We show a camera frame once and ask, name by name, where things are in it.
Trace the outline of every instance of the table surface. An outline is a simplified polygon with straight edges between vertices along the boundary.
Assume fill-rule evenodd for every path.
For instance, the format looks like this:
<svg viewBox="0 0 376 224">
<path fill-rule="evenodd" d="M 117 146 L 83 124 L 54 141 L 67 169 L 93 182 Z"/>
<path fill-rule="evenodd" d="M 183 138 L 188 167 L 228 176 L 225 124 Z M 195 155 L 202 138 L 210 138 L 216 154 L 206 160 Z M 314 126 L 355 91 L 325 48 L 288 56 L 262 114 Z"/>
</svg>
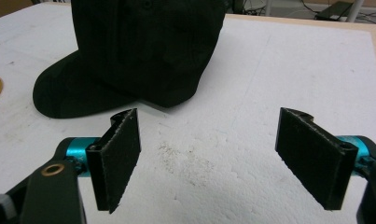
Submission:
<svg viewBox="0 0 376 224">
<path fill-rule="evenodd" d="M 274 145 L 282 106 L 376 143 L 376 25 L 228 15 L 187 102 L 49 119 L 33 105 L 35 80 L 76 49 L 68 5 L 0 18 L 0 193 L 64 138 L 101 136 L 113 114 L 136 107 L 142 152 L 115 213 L 98 212 L 91 181 L 79 178 L 89 223 L 355 222 L 365 180 L 351 178 L 341 211 L 324 211 Z"/>
</svg>

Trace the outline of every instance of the hat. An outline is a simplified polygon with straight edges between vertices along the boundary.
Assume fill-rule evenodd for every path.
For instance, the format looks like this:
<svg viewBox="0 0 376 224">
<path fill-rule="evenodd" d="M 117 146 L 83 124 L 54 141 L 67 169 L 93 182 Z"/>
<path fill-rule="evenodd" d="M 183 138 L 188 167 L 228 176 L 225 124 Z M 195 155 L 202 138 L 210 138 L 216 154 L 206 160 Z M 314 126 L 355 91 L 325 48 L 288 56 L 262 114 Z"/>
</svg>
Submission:
<svg viewBox="0 0 376 224">
<path fill-rule="evenodd" d="M 56 119 L 144 99 L 178 105 L 197 90 L 225 17 L 224 0 L 73 0 L 78 50 L 46 69 L 34 104 Z"/>
</svg>

